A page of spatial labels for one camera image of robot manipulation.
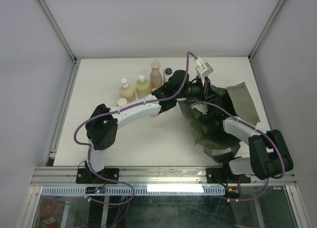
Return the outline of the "olive green canvas bag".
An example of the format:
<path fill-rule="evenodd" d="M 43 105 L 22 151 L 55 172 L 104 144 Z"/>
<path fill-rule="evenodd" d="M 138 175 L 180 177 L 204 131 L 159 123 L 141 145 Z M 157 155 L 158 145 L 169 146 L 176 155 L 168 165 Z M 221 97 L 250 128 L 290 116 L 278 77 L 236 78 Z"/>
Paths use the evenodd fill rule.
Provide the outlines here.
<path fill-rule="evenodd" d="M 227 88 L 212 86 L 222 98 L 210 102 L 220 106 L 233 116 L 256 126 L 261 120 L 252 97 L 244 82 Z M 191 109 L 186 101 L 178 102 L 180 110 L 189 122 L 195 144 L 204 147 L 204 153 L 217 163 L 233 159 L 240 149 L 240 140 L 224 133 L 222 129 L 212 129 L 203 123 L 203 116 Z"/>

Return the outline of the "white bottle dark cap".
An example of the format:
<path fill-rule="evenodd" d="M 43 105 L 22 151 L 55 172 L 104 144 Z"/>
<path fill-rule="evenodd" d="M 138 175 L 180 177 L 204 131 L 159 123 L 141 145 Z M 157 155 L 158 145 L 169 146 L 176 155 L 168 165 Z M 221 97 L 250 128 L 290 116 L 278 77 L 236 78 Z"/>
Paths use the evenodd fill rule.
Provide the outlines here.
<path fill-rule="evenodd" d="M 163 71 L 163 82 L 167 82 L 171 76 L 173 76 L 173 70 L 171 68 L 165 68 Z"/>

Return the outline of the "yellow-green lotion bottle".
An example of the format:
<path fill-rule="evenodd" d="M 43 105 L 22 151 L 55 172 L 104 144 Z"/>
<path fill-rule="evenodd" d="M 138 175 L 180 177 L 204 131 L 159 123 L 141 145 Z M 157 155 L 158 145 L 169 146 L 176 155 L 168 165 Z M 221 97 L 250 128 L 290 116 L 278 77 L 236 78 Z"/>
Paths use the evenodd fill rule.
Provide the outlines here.
<path fill-rule="evenodd" d="M 142 99 L 151 93 L 151 83 L 144 75 L 139 74 L 139 78 L 135 84 L 137 97 Z"/>

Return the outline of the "small tan pump bottle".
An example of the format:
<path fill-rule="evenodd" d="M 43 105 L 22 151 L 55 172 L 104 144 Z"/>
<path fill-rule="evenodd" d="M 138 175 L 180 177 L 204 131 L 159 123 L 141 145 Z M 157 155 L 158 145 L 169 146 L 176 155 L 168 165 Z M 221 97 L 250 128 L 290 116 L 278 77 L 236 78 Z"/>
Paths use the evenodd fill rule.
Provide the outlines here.
<path fill-rule="evenodd" d="M 119 93 L 122 98 L 127 100 L 127 102 L 134 102 L 136 100 L 135 90 L 133 86 L 128 83 L 126 78 L 121 79 Z"/>

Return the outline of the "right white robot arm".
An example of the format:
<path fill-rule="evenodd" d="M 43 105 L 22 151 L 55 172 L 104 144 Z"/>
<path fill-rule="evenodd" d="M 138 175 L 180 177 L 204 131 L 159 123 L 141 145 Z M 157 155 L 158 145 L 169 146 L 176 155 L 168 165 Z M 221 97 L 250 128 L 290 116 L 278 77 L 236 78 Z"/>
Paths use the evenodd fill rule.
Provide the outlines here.
<path fill-rule="evenodd" d="M 207 103 L 222 112 L 222 131 L 231 135 L 249 148 L 248 157 L 229 160 L 221 170 L 222 178 L 233 182 L 239 175 L 254 175 L 260 180 L 281 179 L 285 173 L 292 171 L 294 163 L 282 133 L 279 130 L 262 131 L 258 127 L 233 116 L 220 106 Z"/>

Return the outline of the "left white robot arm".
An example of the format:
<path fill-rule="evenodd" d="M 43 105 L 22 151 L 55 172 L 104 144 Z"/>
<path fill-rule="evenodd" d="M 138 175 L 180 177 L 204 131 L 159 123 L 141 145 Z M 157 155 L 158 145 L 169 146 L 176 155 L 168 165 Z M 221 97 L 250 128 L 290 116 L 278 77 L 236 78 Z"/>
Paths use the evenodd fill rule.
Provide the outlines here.
<path fill-rule="evenodd" d="M 225 89 L 213 86 L 208 77 L 197 76 L 190 81 L 187 71 L 177 70 L 161 87 L 134 104 L 123 108 L 107 108 L 104 104 L 97 106 L 85 123 L 90 141 L 87 178 L 95 183 L 103 179 L 105 165 L 101 152 L 114 144 L 121 127 L 145 116 L 166 112 L 175 107 L 181 98 L 213 103 L 222 100 L 226 93 Z"/>

